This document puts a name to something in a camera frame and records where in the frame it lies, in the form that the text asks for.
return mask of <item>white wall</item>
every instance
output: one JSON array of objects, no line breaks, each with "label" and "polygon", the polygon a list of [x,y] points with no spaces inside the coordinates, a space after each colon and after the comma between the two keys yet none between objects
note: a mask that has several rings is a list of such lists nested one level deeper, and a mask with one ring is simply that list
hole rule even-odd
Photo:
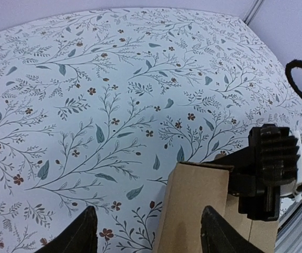
[{"label": "white wall", "polygon": [[[249,26],[284,66],[302,60],[302,1],[265,0]],[[293,77],[302,90],[302,71],[294,70]]]},{"label": "white wall", "polygon": [[87,9],[178,7],[243,17],[253,0],[0,0],[0,30],[38,18]]}]

